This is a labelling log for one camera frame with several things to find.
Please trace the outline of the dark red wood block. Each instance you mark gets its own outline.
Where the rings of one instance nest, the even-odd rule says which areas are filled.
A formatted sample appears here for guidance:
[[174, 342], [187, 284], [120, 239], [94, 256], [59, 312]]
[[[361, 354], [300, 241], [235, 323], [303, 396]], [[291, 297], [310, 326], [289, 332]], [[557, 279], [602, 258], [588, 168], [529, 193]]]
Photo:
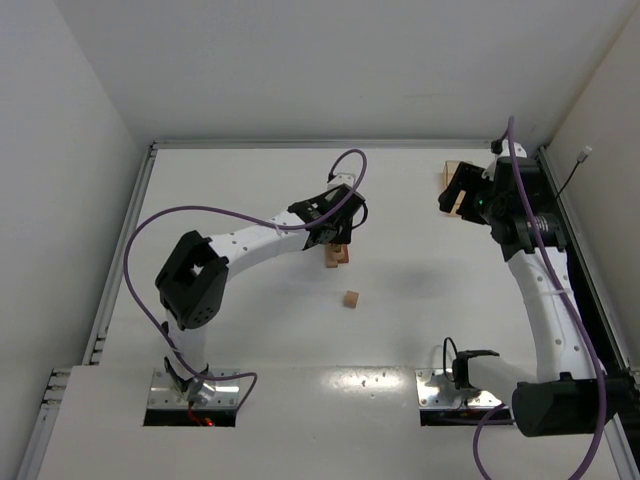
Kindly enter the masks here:
[[349, 262], [349, 249], [347, 245], [341, 246], [341, 251], [338, 255], [338, 264], [347, 264]]

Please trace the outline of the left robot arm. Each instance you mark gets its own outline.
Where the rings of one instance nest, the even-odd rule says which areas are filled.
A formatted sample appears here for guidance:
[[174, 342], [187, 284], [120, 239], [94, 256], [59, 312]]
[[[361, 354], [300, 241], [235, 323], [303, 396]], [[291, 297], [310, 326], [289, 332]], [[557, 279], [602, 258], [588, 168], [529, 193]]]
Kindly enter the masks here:
[[354, 217], [367, 212], [365, 198], [340, 184], [295, 202], [266, 221], [224, 235], [182, 235], [155, 285], [165, 308], [162, 328], [173, 343], [165, 369], [185, 393], [206, 374], [205, 326], [219, 312], [227, 284], [243, 271], [277, 256], [319, 245], [347, 245]]

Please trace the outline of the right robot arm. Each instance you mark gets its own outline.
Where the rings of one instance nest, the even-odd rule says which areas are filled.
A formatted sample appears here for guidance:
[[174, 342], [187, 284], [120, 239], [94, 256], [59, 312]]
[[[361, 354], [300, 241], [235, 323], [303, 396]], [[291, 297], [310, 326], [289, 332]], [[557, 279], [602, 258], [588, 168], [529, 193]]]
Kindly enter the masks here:
[[536, 373], [506, 363], [492, 350], [463, 350], [452, 362], [458, 390], [488, 390], [511, 410], [527, 437], [596, 434], [629, 396], [622, 379], [596, 377], [594, 363], [572, 316], [568, 241], [559, 218], [546, 207], [538, 164], [518, 161], [527, 197], [517, 189], [507, 157], [484, 169], [462, 162], [439, 196], [443, 212], [487, 225], [516, 280], [536, 353]]

